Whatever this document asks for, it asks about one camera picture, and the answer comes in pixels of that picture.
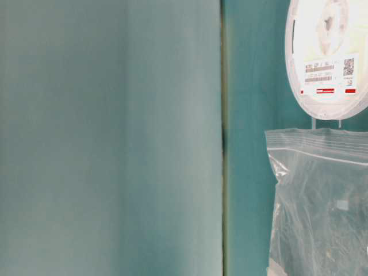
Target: barcode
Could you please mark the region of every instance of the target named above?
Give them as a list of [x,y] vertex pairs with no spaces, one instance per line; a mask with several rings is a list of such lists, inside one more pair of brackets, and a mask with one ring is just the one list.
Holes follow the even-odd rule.
[[322,76],[319,78],[309,78],[309,79],[305,79],[305,82],[323,82],[323,81],[330,81],[332,80],[331,76]]
[[329,65],[329,66],[305,69],[305,72],[306,73],[311,73],[311,72],[318,72],[318,71],[326,71],[326,70],[332,70],[334,68],[335,68],[334,65]]
[[344,60],[344,76],[351,76],[354,73],[354,59]]

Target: plastic bag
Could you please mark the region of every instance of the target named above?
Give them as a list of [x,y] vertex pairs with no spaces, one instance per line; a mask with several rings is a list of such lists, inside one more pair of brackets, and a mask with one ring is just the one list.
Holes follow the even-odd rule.
[[278,180],[268,276],[368,275],[368,133],[267,131]]

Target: red label stripe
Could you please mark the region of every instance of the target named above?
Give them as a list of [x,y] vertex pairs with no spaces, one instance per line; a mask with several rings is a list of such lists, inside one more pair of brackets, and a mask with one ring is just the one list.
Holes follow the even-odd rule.
[[356,89],[346,89],[345,93],[347,94],[354,94],[357,90]]
[[335,92],[334,88],[317,89],[317,94],[333,94],[334,92]]

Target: teal panel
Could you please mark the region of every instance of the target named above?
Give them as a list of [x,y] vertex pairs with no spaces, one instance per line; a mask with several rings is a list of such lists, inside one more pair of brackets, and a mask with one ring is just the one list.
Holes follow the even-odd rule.
[[266,275],[276,180],[264,131],[310,128],[285,69],[288,0],[224,1],[227,276]]
[[0,1],[0,275],[221,275],[216,1]]

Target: white sticker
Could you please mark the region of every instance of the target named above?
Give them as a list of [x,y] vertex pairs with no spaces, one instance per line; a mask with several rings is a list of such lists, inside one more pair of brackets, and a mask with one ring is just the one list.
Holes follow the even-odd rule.
[[270,266],[267,269],[267,276],[288,276],[283,268],[270,258]]
[[303,95],[356,94],[358,54],[305,63]]
[[336,207],[342,211],[349,211],[349,202],[347,200],[338,200]]

